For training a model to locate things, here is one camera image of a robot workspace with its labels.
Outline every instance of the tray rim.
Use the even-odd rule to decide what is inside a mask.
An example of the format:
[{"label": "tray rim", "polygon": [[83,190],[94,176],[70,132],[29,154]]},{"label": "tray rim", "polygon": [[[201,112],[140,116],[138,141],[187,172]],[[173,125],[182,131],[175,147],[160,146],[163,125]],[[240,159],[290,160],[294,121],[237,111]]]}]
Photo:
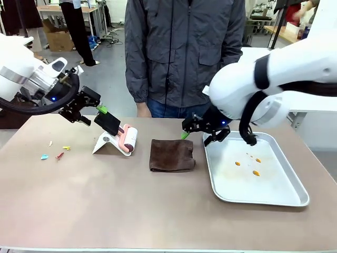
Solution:
[{"label": "tray rim", "polygon": [[[212,177],[212,173],[211,173],[211,169],[210,169],[210,162],[209,162],[209,155],[208,155],[208,152],[207,152],[207,147],[205,147],[204,145],[204,148],[205,148],[205,154],[206,154],[206,160],[207,160],[207,167],[209,169],[209,175],[210,175],[210,181],[211,181],[211,186],[212,186],[212,189],[213,189],[213,192],[214,194],[219,198],[221,199],[222,201],[224,202],[229,202],[229,203],[246,203],[246,204],[258,204],[258,205],[271,205],[271,206],[284,206],[284,207],[306,207],[309,205],[310,203],[310,196],[306,190],[306,188],[304,187],[304,185],[302,184],[300,178],[297,176],[296,172],[294,171],[293,167],[291,166],[291,164],[289,163],[288,159],[286,158],[285,154],[283,153],[281,147],[279,146],[278,142],[276,141],[276,139],[274,137],[272,137],[270,134],[268,133],[264,133],[264,132],[254,132],[257,137],[259,134],[263,134],[263,135],[267,135],[268,137],[270,137],[271,139],[273,139],[273,141],[275,141],[278,149],[281,151],[282,155],[284,156],[285,158],[285,161],[287,162],[287,164],[289,165],[289,167],[291,168],[293,174],[295,175],[295,178],[297,180],[297,182],[300,184],[302,190],[304,191],[305,195],[307,196],[308,200],[303,203],[303,204],[300,204],[300,205],[280,205],[278,203],[272,203],[272,202],[260,202],[260,201],[246,201],[246,200],[235,200],[235,201],[232,201],[232,200],[228,200],[228,199],[225,199],[224,197],[220,196],[218,194],[218,192],[215,190],[215,185],[214,185],[214,181],[213,181],[213,177]],[[203,139],[203,142],[205,141],[205,139],[209,136],[210,134],[208,133],[204,133],[203,136],[202,136],[202,139]]]}]

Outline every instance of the white tray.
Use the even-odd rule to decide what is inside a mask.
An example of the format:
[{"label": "white tray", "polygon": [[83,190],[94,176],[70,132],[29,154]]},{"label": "white tray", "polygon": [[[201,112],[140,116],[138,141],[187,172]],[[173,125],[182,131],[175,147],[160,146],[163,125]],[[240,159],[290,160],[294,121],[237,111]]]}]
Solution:
[{"label": "white tray", "polygon": [[257,144],[253,147],[232,131],[223,142],[212,142],[205,148],[215,195],[227,202],[307,206],[309,195],[275,139],[266,133],[255,134]]}]

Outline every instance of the person's hand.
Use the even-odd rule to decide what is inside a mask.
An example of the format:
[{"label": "person's hand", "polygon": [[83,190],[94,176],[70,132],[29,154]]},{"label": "person's hand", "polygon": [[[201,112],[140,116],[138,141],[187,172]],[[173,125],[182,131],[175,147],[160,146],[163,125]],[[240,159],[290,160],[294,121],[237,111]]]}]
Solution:
[{"label": "person's hand", "polygon": [[137,103],[137,117],[139,118],[151,118],[151,112],[148,109],[146,103]]},{"label": "person's hand", "polygon": [[295,12],[293,15],[293,19],[294,21],[300,21],[300,18],[303,18],[305,15],[305,11],[303,11],[302,9],[299,10],[298,12]]}]

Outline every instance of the jacket sleeve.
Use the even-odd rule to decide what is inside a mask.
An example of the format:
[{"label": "jacket sleeve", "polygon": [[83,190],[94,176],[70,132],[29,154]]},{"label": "jacket sleeve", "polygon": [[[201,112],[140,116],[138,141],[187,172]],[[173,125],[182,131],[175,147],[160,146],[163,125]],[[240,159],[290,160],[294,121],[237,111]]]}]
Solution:
[{"label": "jacket sleeve", "polygon": [[227,33],[222,43],[221,67],[237,62],[240,59],[245,22],[245,0],[234,0]]},{"label": "jacket sleeve", "polygon": [[136,103],[147,101],[147,22],[143,0],[128,0],[125,12],[126,86]]}]

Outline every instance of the gray jacket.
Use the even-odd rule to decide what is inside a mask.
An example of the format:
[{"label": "gray jacket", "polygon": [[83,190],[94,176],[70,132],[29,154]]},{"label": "gray jacket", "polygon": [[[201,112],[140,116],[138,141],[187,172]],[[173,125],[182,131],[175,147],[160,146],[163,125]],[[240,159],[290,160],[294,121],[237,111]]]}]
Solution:
[{"label": "gray jacket", "polygon": [[165,103],[171,6],[174,1],[167,105],[205,104],[202,93],[223,66],[242,55],[245,0],[128,0],[126,84],[136,103]]}]

